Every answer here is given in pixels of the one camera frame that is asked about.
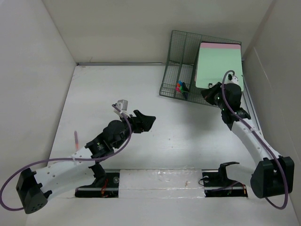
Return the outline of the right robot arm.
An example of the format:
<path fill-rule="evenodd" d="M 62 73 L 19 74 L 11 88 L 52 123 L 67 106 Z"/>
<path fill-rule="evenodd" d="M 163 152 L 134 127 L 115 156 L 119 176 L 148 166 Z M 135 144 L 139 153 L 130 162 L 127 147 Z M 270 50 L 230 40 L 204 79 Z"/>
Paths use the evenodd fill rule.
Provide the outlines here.
<path fill-rule="evenodd" d="M 220 108 L 223 122 L 253 158 L 256 169 L 251 173 L 250 186 L 256 197 L 284 195 L 287 201 L 293 190 L 294 161 L 279 154 L 255 129 L 251 116 L 241 107 L 240 86 L 217 83 L 201 95 L 206 102 Z"/>

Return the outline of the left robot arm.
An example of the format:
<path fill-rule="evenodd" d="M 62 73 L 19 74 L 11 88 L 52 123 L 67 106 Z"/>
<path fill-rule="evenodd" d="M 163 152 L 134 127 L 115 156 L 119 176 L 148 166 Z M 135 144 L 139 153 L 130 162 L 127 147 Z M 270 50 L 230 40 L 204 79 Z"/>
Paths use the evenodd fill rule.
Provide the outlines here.
<path fill-rule="evenodd" d="M 75 152 L 69 161 L 55 160 L 36 171 L 21 171 L 16 191 L 26 214 L 43 208 L 54 197 L 77 187 L 102 187 L 106 172 L 102 161 L 120 150 L 133 133 L 150 131 L 156 117 L 138 110 L 124 119 L 111 121 L 96 138 Z"/>

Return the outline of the pink pen on wall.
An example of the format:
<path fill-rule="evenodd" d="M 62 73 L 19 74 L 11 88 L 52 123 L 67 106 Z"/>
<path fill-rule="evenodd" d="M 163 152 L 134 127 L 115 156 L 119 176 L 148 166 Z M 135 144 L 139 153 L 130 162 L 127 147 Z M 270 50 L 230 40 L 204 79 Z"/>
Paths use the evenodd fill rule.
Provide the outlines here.
<path fill-rule="evenodd" d="M 75 139 L 76 151 L 78 151 L 79 150 L 79 142 L 78 142 L 78 133 L 76 130 L 74 131 L 74 139 Z"/>

